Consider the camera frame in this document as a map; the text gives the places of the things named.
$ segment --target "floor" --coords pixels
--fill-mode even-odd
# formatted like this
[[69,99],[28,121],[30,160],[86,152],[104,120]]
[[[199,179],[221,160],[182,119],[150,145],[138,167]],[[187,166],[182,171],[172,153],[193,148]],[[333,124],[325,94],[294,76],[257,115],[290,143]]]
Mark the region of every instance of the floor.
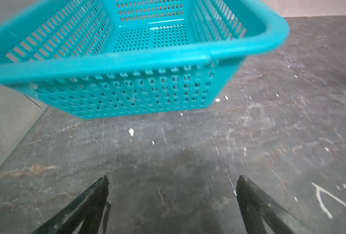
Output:
[[0,233],[31,232],[103,175],[107,233],[245,233],[239,175],[316,232],[346,233],[346,16],[288,22],[285,45],[247,58],[207,109],[48,109],[0,169]]

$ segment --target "white paint speck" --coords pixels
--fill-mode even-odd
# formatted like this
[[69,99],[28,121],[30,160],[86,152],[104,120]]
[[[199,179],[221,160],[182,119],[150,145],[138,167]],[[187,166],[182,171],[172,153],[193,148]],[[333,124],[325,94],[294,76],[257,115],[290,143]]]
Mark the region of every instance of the white paint speck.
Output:
[[134,136],[134,129],[129,129],[129,133],[131,136]]

